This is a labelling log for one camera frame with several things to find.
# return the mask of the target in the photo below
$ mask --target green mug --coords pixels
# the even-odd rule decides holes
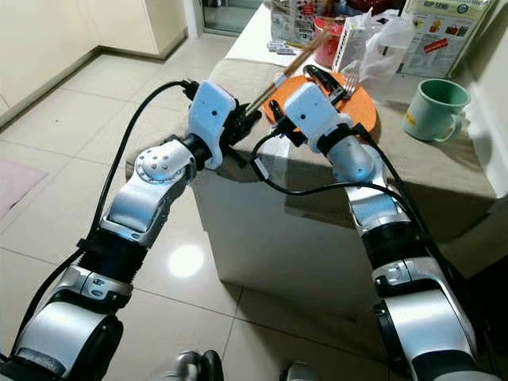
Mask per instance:
[[[404,131],[424,141],[445,141],[462,129],[459,112],[471,97],[462,86],[446,79],[426,79],[402,120]]]

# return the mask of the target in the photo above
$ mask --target orange plate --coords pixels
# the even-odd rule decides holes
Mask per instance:
[[[344,86],[344,77],[339,73],[332,73],[339,83]],[[263,104],[263,111],[267,116],[268,120],[275,124],[273,113],[270,110],[270,101],[276,100],[282,109],[284,109],[284,103],[286,100],[305,82],[309,82],[304,75],[298,77],[289,78],[273,95]],[[375,128],[376,113],[374,102],[371,97],[368,96],[367,91],[362,86],[358,87],[351,99],[347,101],[340,101],[336,105],[337,110],[342,113],[348,114],[355,123],[361,122],[365,129],[370,133]]]

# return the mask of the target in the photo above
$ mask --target pink mat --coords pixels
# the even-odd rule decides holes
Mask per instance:
[[[36,168],[0,160],[0,218],[47,175]]]

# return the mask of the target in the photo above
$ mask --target red container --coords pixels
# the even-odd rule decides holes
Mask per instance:
[[[341,38],[342,29],[344,28],[344,18],[330,18],[317,16],[314,18],[314,27],[316,29],[314,37],[317,38],[324,28],[329,26],[329,38],[314,52],[314,58],[318,64],[324,67],[332,68],[333,59],[337,48],[339,47],[339,39]]]

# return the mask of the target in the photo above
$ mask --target mug handle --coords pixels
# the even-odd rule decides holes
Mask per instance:
[[[435,141],[443,142],[447,141],[448,139],[452,139],[453,137],[456,137],[460,130],[462,129],[462,117],[460,115],[452,114],[453,118],[453,130],[446,136],[446,137],[434,137]]]

